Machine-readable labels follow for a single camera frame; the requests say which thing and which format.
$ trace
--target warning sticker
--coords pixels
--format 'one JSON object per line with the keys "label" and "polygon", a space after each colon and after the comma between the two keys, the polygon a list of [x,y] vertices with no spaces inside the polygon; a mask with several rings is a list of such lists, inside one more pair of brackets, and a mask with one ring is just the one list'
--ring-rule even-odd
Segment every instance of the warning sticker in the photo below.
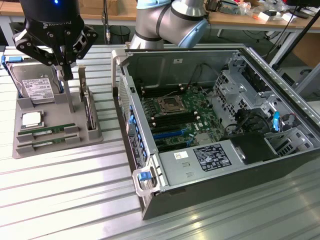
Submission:
{"label": "warning sticker", "polygon": [[232,165],[220,144],[196,148],[193,151],[205,172]]}
{"label": "warning sticker", "polygon": [[185,159],[188,157],[188,153],[186,151],[176,152],[173,154],[175,159]]}
{"label": "warning sticker", "polygon": [[49,78],[22,80],[26,92],[31,100],[52,99],[52,92]]}

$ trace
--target metal case frame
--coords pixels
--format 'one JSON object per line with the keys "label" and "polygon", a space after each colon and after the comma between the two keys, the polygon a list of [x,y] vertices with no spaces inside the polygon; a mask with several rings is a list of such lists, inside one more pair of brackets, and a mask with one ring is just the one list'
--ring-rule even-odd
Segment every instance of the metal case frame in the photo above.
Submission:
{"label": "metal case frame", "polygon": [[[194,49],[161,49],[161,50],[114,50],[112,52],[112,87],[113,96],[116,102],[115,106],[119,117],[121,132],[126,145],[128,159],[131,161],[131,170],[134,171],[137,166],[133,163],[134,156],[128,134],[132,131],[129,124],[129,116],[120,110],[118,103],[118,93],[126,92],[127,101],[130,104],[128,111],[133,111],[136,124],[141,133],[145,150],[147,153],[146,166],[152,166],[155,171],[153,176],[159,183],[158,191],[145,195],[140,198],[143,208],[143,219],[147,220],[165,213],[173,212],[186,207],[191,207],[205,201],[219,198],[240,190],[254,187],[281,177],[286,176],[298,167],[314,160],[320,154],[320,149],[315,147],[311,150],[295,153],[289,156],[279,157],[265,162],[257,162],[232,169],[226,172],[219,172],[212,176],[201,179],[184,182],[182,184],[170,185],[170,179],[167,178],[166,168],[162,163],[164,153],[159,154],[153,141],[147,119],[144,115],[136,86],[132,76],[128,71],[129,58],[135,54],[149,53],[202,53],[208,54],[210,51],[237,51],[241,53],[248,65],[266,82],[266,84],[276,92],[281,100],[287,104],[297,115],[303,118],[303,124],[308,130],[319,139],[320,136],[320,116],[298,95],[294,90],[251,48],[239,44],[213,44],[213,48],[194,48]],[[121,69],[120,86],[116,83],[115,73],[116,65]],[[229,140],[219,142],[230,145]]]}

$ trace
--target motherboard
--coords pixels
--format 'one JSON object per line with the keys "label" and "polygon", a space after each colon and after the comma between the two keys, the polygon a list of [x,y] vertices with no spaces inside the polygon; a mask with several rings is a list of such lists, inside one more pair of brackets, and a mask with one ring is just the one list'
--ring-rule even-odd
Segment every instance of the motherboard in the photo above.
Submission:
{"label": "motherboard", "polygon": [[198,86],[163,96],[142,97],[141,103],[159,152],[215,143],[225,128]]}

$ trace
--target blue pcie slot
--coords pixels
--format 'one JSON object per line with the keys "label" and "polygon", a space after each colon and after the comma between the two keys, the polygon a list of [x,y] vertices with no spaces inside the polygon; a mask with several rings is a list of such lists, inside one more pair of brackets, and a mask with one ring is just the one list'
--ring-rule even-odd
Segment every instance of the blue pcie slot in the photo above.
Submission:
{"label": "blue pcie slot", "polygon": [[177,137],[177,136],[182,136],[185,132],[180,130],[180,131],[174,131],[174,132],[167,132],[167,133],[161,133],[161,134],[156,134],[153,135],[153,139],[165,139],[165,138],[171,138],[171,137]]}
{"label": "blue pcie slot", "polygon": [[139,146],[138,151],[139,151],[140,156],[143,158],[143,160],[146,161],[148,159],[148,155],[145,150],[145,146],[142,141],[142,137],[141,137],[140,130],[139,130],[139,127],[137,124],[137,120],[135,118],[135,114],[134,114],[134,111],[133,111],[133,108],[131,105],[129,106],[129,109],[130,109],[129,123],[134,125],[135,139],[137,141],[137,145]]}

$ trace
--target gripper logo text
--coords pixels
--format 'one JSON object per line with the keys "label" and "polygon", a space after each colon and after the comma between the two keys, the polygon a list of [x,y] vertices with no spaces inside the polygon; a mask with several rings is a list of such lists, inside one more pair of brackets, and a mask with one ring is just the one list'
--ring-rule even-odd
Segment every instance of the gripper logo text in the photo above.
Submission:
{"label": "gripper logo text", "polygon": [[68,24],[71,24],[71,21],[67,21],[67,22],[63,22],[63,23],[43,23],[43,29],[46,29],[47,27],[68,25]]}

